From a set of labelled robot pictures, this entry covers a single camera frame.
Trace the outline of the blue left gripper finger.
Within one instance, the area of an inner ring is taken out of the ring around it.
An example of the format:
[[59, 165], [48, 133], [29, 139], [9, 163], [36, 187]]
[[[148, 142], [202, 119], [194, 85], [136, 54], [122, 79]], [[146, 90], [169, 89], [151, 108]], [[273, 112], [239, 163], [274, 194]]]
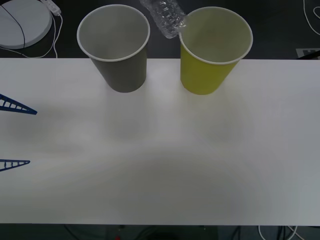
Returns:
[[1, 159], [0, 160], [0, 172], [11, 170], [14, 168], [18, 168], [21, 166], [28, 165], [30, 163], [29, 160], [9, 160], [9, 159]]
[[38, 112], [12, 98], [3, 94], [0, 95], [0, 110], [6, 112], [15, 112], [29, 115], [36, 115]]

